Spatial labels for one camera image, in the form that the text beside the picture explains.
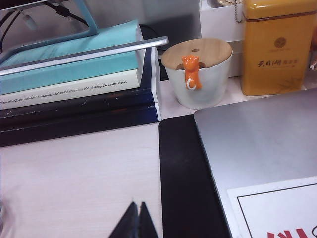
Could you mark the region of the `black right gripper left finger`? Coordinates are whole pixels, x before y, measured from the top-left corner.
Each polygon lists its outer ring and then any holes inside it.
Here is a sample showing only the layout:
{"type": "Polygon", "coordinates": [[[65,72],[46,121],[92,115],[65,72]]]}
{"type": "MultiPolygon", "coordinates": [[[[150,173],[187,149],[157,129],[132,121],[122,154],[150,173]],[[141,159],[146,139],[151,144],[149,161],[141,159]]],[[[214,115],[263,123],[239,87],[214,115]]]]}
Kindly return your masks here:
{"type": "Polygon", "coordinates": [[[131,202],[119,222],[109,235],[109,238],[136,238],[138,226],[138,209],[135,202],[131,202]]]}

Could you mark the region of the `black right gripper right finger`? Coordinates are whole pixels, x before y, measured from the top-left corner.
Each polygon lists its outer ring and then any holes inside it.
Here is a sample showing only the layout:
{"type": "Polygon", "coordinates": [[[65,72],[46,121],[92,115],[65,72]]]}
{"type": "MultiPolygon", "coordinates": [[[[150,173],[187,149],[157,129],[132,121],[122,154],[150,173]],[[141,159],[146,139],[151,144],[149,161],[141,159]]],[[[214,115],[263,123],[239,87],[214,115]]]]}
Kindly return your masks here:
{"type": "Polygon", "coordinates": [[[158,238],[150,213],[145,202],[141,203],[140,210],[140,237],[141,238],[158,238]]]}

